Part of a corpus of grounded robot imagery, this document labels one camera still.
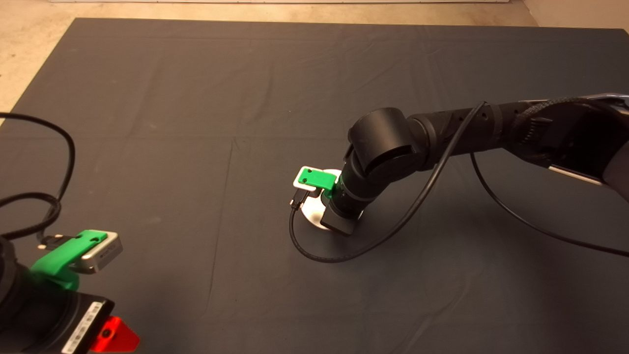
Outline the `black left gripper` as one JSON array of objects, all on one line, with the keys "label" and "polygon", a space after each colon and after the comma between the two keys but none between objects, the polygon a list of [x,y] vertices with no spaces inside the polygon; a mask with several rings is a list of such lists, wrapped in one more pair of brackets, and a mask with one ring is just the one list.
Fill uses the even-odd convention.
[{"label": "black left gripper", "polygon": [[140,337],[109,316],[113,309],[114,301],[81,292],[35,296],[20,311],[20,353],[132,353]]}]

